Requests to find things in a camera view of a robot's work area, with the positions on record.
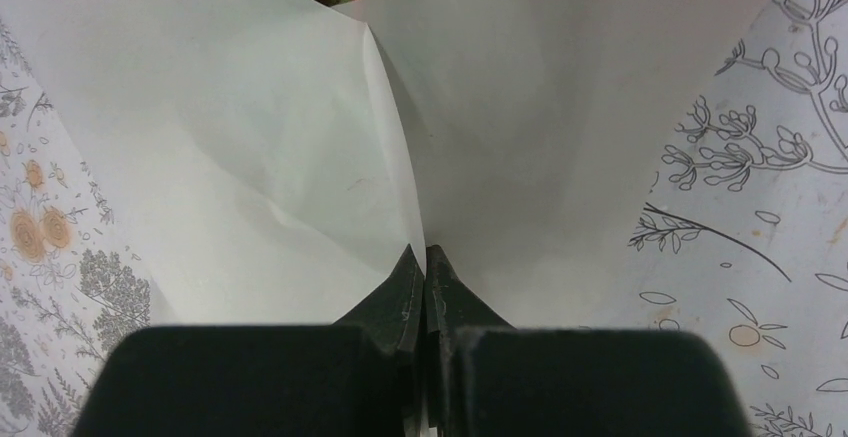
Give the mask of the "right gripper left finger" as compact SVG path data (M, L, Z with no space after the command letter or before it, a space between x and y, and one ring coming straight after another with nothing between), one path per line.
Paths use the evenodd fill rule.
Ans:
M413 250L332 326L338 436L415 436L424 275Z

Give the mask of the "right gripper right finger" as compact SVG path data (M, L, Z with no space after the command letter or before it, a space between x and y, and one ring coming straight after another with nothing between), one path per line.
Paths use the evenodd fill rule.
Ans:
M464 327L511 325L458 277L442 247L426 250L423 288L423 376L426 378L427 420L437 436L448 434L450 360Z

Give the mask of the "white translucent wrapping paper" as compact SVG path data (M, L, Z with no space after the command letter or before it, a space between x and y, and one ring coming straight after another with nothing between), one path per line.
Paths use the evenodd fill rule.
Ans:
M633 282L675 116L767 0L1 0L157 324L329 322L441 246L508 321Z

